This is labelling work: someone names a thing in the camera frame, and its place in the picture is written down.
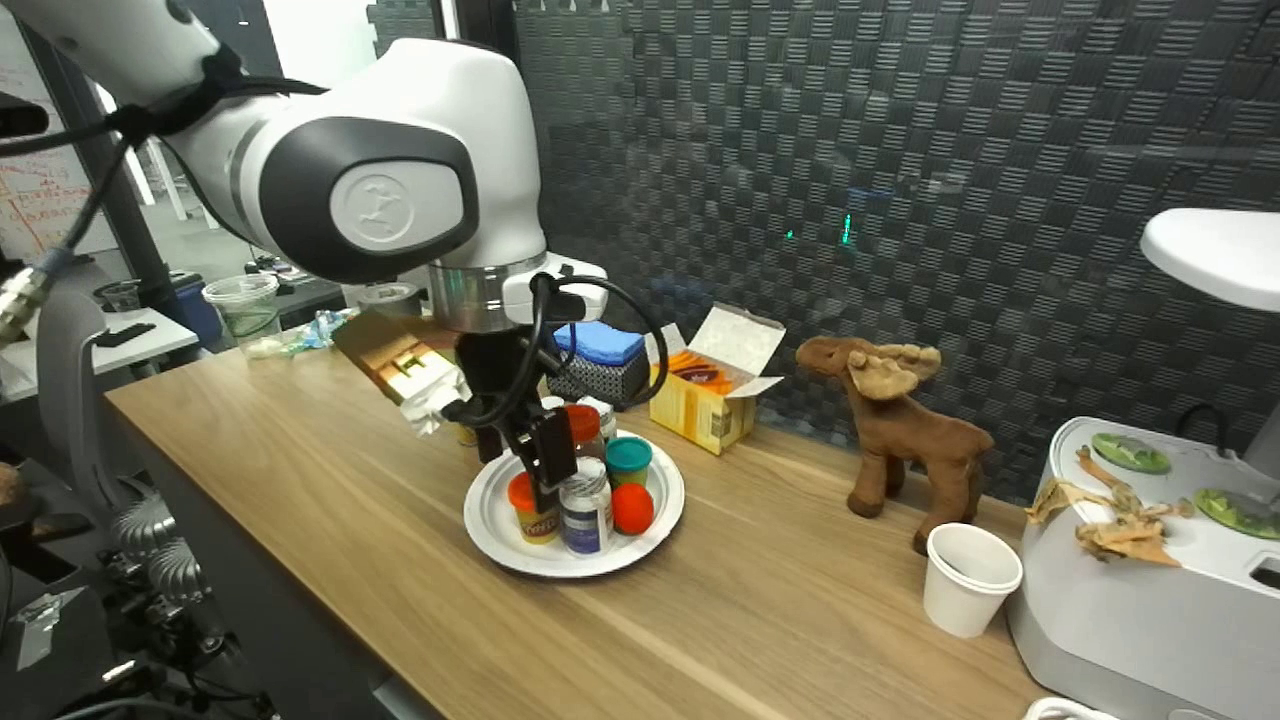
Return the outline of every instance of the cardboard box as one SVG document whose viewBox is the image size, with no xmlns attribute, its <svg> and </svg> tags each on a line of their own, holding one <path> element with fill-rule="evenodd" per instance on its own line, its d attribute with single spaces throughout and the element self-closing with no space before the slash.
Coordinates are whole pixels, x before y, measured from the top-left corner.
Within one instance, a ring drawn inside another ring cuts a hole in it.
<svg viewBox="0 0 1280 720">
<path fill-rule="evenodd" d="M 785 323 L 730 304 L 708 312 L 688 347 L 681 331 L 663 331 L 673 369 L 648 415 L 716 458 L 730 453 L 756 430 L 762 397 L 782 386 L 762 373 L 785 335 Z"/>
</svg>

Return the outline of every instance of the wooden moose figure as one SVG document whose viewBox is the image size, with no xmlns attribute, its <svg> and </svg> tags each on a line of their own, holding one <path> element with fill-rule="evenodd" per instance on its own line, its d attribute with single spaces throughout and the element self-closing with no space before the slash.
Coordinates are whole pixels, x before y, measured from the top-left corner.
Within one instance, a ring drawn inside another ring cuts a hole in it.
<svg viewBox="0 0 1280 720">
<path fill-rule="evenodd" d="M 870 343 L 862 335 L 808 335 L 798 353 L 799 369 L 845 389 L 862 441 L 862 472 L 850 494 L 856 517 L 881 517 L 886 494 L 905 489 L 905 465 L 929 477 L 929 517 L 912 548 L 948 520 L 972 520 L 981 501 L 981 461 L 993 435 L 958 415 L 939 415 L 912 402 L 937 378 L 939 353 L 922 343 Z"/>
</svg>

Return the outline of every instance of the white plate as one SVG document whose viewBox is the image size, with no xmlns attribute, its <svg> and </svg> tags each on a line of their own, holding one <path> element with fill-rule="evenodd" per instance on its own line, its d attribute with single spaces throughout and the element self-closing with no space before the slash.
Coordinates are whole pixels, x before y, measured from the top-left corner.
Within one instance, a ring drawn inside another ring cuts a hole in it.
<svg viewBox="0 0 1280 720">
<path fill-rule="evenodd" d="M 657 551 L 673 529 L 686 517 L 686 477 L 673 465 L 667 453 L 653 450 L 653 467 L 648 467 L 648 494 L 653 494 L 653 526 L 645 536 L 610 536 L 606 551 L 573 551 L 560 544 L 560 536 L 553 542 L 524 542 L 517 509 L 510 506 L 510 485 L 524 472 L 517 458 L 497 458 L 481 467 L 481 477 L 469 489 L 469 506 L 464 506 L 464 526 L 472 544 L 512 568 L 512 574 L 527 574 L 527 576 L 547 576 L 547 581 L 583 581 L 583 576 L 610 576 L 621 574 L 629 564 L 640 564 L 648 551 Z"/>
</svg>

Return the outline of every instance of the black wall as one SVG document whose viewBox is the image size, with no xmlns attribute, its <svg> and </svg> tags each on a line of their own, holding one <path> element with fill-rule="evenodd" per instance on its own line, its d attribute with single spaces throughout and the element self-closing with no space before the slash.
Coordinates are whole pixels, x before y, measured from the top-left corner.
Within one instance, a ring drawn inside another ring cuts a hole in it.
<svg viewBox="0 0 1280 720">
<path fill-rule="evenodd" d="M 923 402 L 1010 501 L 1068 415 L 1210 402 L 1249 444 L 1280 402 L 1280 320 L 1141 255 L 1159 208 L 1280 212 L 1272 0 L 520 0 L 517 36 L 553 243 L 686 331 L 785 320 L 768 424 L 852 444 L 812 331 L 939 343 Z"/>
</svg>

